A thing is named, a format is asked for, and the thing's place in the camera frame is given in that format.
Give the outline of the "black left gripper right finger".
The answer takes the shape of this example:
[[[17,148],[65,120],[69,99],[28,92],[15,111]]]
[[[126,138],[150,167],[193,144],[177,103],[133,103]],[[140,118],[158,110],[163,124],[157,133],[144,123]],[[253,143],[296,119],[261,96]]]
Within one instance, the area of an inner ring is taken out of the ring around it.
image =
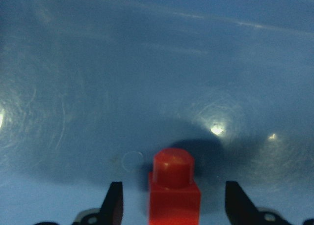
[[[266,225],[263,215],[236,181],[225,186],[225,211],[232,225]]]

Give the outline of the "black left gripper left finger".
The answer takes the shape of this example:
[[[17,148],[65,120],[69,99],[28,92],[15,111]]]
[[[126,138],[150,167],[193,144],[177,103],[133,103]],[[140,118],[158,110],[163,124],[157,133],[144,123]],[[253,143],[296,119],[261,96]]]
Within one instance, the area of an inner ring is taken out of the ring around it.
[[[100,225],[120,225],[123,212],[123,183],[112,182],[99,210]]]

